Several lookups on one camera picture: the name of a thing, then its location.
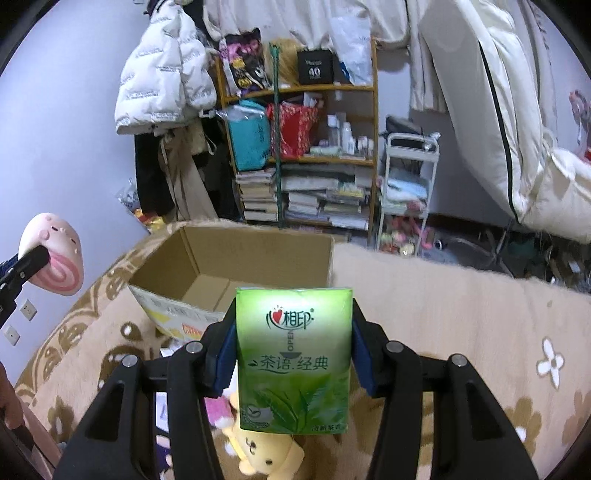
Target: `white duvet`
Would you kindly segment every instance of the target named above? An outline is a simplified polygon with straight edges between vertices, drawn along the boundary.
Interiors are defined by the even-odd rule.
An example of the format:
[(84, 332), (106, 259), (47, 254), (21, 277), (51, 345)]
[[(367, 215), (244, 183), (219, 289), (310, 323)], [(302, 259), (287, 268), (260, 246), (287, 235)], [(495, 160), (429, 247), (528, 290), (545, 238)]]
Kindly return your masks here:
[(481, 185), (520, 223), (591, 242), (591, 166), (545, 134), (512, 17), (489, 0), (437, 0), (420, 30)]

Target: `floral blanket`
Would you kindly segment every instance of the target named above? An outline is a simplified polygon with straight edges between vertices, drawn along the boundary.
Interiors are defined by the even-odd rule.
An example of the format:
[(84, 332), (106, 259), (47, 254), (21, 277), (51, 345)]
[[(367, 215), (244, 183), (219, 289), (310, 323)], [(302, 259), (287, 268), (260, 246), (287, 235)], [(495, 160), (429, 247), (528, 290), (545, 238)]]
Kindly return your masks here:
[[(22, 373), (17, 393), (56, 441), (69, 439), (125, 355), (151, 359), (167, 341), (126, 282), (176, 228), (168, 226), (118, 259), (76, 302)], [(335, 246), (333, 284), (353, 287), (366, 318), (380, 323), (389, 338), (436, 358), (464, 353), (513, 422), (540, 477), (558, 464), (589, 418), (591, 297), (537, 280), (513, 280), (345, 244)], [(298, 479), (365, 478), (383, 401), (369, 398), (354, 376), (349, 401), (346, 434), (297, 438), (306, 452)], [(225, 452), (221, 433), (215, 437), (226, 479), (245, 478), (238, 460)], [(430, 475), (432, 446), (433, 396), (426, 394), (420, 479)]]

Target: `pink plush toy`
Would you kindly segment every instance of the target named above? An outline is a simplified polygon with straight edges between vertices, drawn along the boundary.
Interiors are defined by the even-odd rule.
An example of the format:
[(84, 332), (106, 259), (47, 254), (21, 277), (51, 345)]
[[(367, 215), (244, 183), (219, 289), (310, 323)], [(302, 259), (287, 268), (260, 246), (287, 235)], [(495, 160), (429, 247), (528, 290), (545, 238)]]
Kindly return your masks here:
[(30, 282), (60, 295), (76, 294), (84, 282), (82, 247), (72, 226), (52, 213), (41, 213), (31, 220), (22, 233), (18, 258), (43, 245), (49, 251), (49, 263)]
[(218, 429), (227, 429), (234, 424), (230, 402), (226, 397), (205, 398), (209, 423)]

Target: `wall socket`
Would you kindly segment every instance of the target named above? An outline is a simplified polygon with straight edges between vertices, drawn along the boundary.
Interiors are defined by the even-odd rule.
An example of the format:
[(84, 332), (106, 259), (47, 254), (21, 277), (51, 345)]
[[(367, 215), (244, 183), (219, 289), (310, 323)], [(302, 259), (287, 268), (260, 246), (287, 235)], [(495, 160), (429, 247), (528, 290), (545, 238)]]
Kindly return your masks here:
[(37, 313), (37, 309), (31, 303), (31, 300), (27, 299), (27, 301), (22, 305), (21, 312), (25, 316), (25, 318), (30, 322), (33, 320), (33, 317)]
[(4, 336), (12, 346), (15, 346), (21, 337), (12, 325), (9, 325), (6, 330), (4, 330)]

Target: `teal bag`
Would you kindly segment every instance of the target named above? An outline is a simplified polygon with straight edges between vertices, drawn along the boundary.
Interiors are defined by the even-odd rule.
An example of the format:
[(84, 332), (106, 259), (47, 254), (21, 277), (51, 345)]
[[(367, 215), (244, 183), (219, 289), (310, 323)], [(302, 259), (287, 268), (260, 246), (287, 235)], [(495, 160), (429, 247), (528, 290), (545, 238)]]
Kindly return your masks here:
[(271, 155), (271, 127), (265, 108), (250, 100), (234, 106), (228, 115), (234, 160), (239, 171), (260, 170)]

